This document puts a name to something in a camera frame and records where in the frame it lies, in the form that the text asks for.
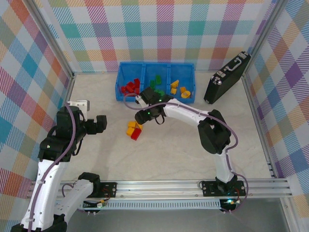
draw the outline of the blue bin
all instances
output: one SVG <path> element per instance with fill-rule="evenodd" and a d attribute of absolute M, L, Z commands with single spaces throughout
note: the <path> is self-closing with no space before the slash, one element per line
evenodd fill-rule
<path fill-rule="evenodd" d="M 155 76 L 161 76 L 161 84 L 155 85 L 155 89 L 163 90 L 166 94 L 169 94 L 168 88 L 168 76 L 170 71 L 170 64 L 167 63 L 145 63 L 145 76 L 142 89 L 146 89 L 150 86 L 150 81 L 155 81 Z"/>
<path fill-rule="evenodd" d="M 171 64 L 170 65 L 170 83 L 179 80 L 177 92 L 174 96 L 177 100 L 182 103 L 194 103 L 195 100 L 195 73 L 194 64 Z M 189 98 L 182 98 L 180 87 L 185 87 L 191 92 Z"/>
<path fill-rule="evenodd" d="M 123 101 L 124 95 L 121 87 L 126 86 L 135 78 L 140 79 L 140 92 L 150 86 L 150 81 L 160 75 L 162 83 L 156 85 L 155 89 L 163 90 L 166 94 L 173 96 L 183 103 L 194 103 L 195 100 L 195 73 L 194 64 L 191 63 L 154 63 L 154 62 L 121 62 L 115 84 L 117 101 Z M 170 84 L 179 80 L 177 93 L 170 93 Z M 186 87 L 191 92 L 190 98 L 181 98 L 180 87 Z M 134 102 L 134 97 L 127 97 L 128 102 Z"/>
<path fill-rule="evenodd" d="M 134 79 L 140 80 L 140 87 L 143 79 L 143 63 L 142 62 L 121 62 L 118 70 L 117 81 L 115 84 L 115 93 L 117 101 L 124 100 L 124 94 L 121 92 L 121 86 L 126 86 L 128 82 L 134 82 Z M 134 102 L 135 97 L 127 97 L 127 102 Z"/>

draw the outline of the briefcase handle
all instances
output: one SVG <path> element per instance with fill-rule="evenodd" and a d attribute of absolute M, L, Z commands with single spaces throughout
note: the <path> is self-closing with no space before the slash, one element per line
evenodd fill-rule
<path fill-rule="evenodd" d="M 239 62 L 237 65 L 235 65 L 232 69 L 230 68 L 230 67 L 228 67 L 228 66 L 226 66 L 225 68 L 224 68 L 224 71 L 226 71 L 226 70 L 229 70 L 230 72 L 231 71 L 234 71 L 239 65 L 241 65 L 241 59 L 239 59 L 238 57 L 234 60 L 234 62 L 236 63 L 236 62 Z"/>

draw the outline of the white floor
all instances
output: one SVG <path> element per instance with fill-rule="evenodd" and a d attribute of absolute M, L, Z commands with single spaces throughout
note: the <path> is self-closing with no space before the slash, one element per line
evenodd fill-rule
<path fill-rule="evenodd" d="M 219 110 L 235 130 L 239 145 L 230 152 L 230 158 L 237 172 L 247 178 L 270 177 L 242 82 L 209 105 L 203 97 L 212 74 L 196 73 L 197 93 L 192 106 Z M 99 174 L 101 180 L 213 179 L 213 156 L 202 148 L 197 128 L 166 118 L 163 125 L 154 120 L 144 124 L 137 141 L 126 135 L 127 123 L 134 120 L 136 112 L 116 101 L 116 77 L 116 73 L 77 76 L 71 100 L 90 100 L 88 118 L 106 115 L 108 125 L 104 133 L 84 138 L 63 180 L 76 180 L 82 172 Z"/>

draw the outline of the plaid wallpaper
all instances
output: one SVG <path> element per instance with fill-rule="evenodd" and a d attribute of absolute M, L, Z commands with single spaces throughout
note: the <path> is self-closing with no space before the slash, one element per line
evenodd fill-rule
<path fill-rule="evenodd" d="M 0 231 L 20 222 L 69 78 L 21 0 L 0 1 Z"/>
<path fill-rule="evenodd" d="M 309 231 L 309 0 L 290 0 L 248 82 L 280 177 Z"/>
<path fill-rule="evenodd" d="M 72 68 L 99 72 L 140 60 L 192 62 L 198 70 L 217 70 L 254 46 L 275 0 L 36 3 Z"/>

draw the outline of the black briefcase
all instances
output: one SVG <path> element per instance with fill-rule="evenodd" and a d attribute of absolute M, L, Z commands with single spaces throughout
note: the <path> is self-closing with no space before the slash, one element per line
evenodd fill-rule
<path fill-rule="evenodd" d="M 204 100 L 213 104 L 227 92 L 241 78 L 250 58 L 250 54 L 241 52 L 216 72 L 209 81 Z"/>

